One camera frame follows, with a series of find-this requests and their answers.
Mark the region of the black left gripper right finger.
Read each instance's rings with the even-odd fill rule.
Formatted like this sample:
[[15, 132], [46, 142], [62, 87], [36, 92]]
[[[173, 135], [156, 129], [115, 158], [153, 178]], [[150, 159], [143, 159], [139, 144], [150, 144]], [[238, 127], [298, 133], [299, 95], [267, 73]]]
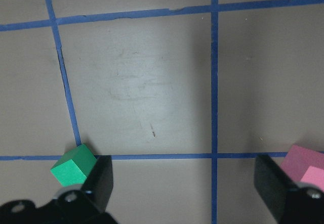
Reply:
[[266, 154], [255, 158], [254, 186], [276, 221], [287, 221], [291, 195], [298, 186]]

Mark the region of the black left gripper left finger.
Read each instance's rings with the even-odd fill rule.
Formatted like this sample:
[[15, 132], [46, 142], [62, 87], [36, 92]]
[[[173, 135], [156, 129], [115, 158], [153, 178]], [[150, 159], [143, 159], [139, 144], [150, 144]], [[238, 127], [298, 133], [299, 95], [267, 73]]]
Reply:
[[110, 155], [100, 156], [80, 189], [100, 213], [106, 211], [113, 190]]

